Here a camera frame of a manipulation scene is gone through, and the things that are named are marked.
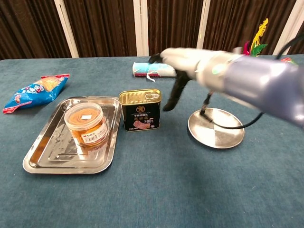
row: pull tab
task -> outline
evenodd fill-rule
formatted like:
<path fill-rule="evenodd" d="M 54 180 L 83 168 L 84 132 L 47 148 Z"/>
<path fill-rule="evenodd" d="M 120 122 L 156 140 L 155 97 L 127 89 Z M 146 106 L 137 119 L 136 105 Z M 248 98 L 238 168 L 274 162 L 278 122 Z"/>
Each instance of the pull tab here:
<path fill-rule="evenodd" d="M 159 94 L 146 94 L 145 97 L 147 100 L 153 100 L 155 98 L 159 98 L 160 95 Z"/>

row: metal tray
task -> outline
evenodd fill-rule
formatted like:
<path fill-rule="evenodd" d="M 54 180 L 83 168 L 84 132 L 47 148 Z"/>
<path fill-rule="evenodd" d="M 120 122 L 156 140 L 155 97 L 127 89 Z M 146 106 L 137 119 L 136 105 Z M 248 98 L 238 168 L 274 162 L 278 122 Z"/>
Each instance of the metal tray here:
<path fill-rule="evenodd" d="M 99 104 L 106 117 L 108 137 L 99 145 L 81 147 L 75 144 L 64 115 L 78 103 Z M 122 109 L 117 97 L 71 97 L 62 101 L 43 127 L 23 160 L 23 168 L 30 173 L 98 173 L 112 162 Z"/>

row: container lid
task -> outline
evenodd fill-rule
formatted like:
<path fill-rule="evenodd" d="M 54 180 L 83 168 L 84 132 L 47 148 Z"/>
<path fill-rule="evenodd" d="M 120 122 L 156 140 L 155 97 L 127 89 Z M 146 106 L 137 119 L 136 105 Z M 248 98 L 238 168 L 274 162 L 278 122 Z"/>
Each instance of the container lid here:
<path fill-rule="evenodd" d="M 100 105 L 92 102 L 77 104 L 65 114 L 65 122 L 69 129 L 83 131 L 95 127 L 103 118 Z"/>
<path fill-rule="evenodd" d="M 162 100 L 161 98 L 162 94 L 158 89 L 131 90 L 119 94 L 119 103 L 122 105 L 157 103 Z"/>

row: spam can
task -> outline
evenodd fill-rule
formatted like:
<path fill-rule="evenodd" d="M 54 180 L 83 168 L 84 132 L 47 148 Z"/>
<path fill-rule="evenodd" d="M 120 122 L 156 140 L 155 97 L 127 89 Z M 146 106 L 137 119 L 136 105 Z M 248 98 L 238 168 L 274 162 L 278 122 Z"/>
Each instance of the spam can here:
<path fill-rule="evenodd" d="M 162 94 L 157 89 L 125 91 L 119 94 L 123 124 L 129 132 L 156 129 L 160 126 Z"/>

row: robotic hand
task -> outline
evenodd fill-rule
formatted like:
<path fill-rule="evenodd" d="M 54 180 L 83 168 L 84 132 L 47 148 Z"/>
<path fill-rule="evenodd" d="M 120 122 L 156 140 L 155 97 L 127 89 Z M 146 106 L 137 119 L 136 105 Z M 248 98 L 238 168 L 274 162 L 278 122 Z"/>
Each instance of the robotic hand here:
<path fill-rule="evenodd" d="M 150 58 L 175 68 L 177 76 L 164 111 L 172 110 L 190 80 L 304 127 L 304 67 L 224 51 L 168 48 Z"/>

